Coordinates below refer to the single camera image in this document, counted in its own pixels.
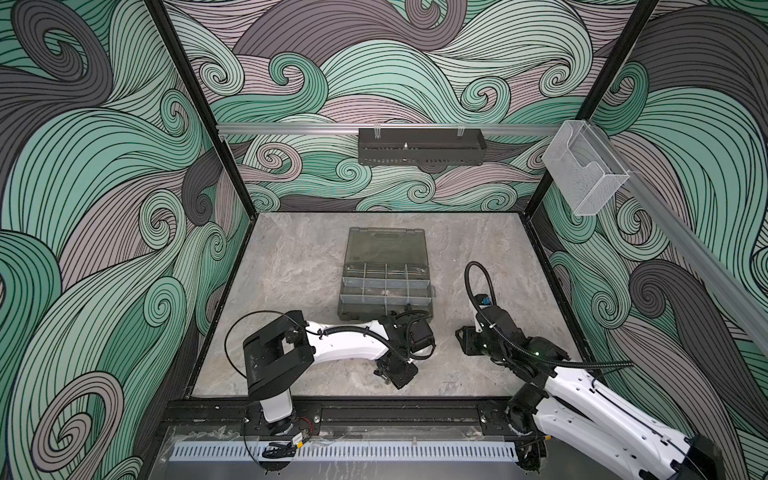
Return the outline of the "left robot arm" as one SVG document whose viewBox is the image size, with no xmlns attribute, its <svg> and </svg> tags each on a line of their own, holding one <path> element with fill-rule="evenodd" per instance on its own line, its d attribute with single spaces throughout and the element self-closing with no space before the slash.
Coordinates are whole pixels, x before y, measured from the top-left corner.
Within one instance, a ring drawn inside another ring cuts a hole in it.
<svg viewBox="0 0 768 480">
<path fill-rule="evenodd" d="M 346 360 L 375 363 L 374 374 L 396 389 L 418 373 L 436 350 L 431 314 L 408 307 L 363 324 L 310 322 L 300 310 L 277 317 L 242 343 L 248 387 L 247 421 L 270 432 L 297 419 L 291 387 L 312 366 Z"/>
</svg>

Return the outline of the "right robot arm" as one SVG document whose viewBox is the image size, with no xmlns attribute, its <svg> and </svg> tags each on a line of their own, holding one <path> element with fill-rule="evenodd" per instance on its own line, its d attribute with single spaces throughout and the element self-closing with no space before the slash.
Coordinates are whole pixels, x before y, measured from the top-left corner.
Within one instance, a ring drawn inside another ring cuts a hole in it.
<svg viewBox="0 0 768 480">
<path fill-rule="evenodd" d="M 473 295 L 475 324 L 456 332 L 467 356 L 486 356 L 522 380 L 503 416 L 528 438 L 519 464 L 536 470 L 552 437 L 622 479 L 723 479 L 724 458 L 709 438 L 688 436 L 599 381 L 597 365 L 570 361 L 543 337 L 525 335 L 493 296 Z"/>
</svg>

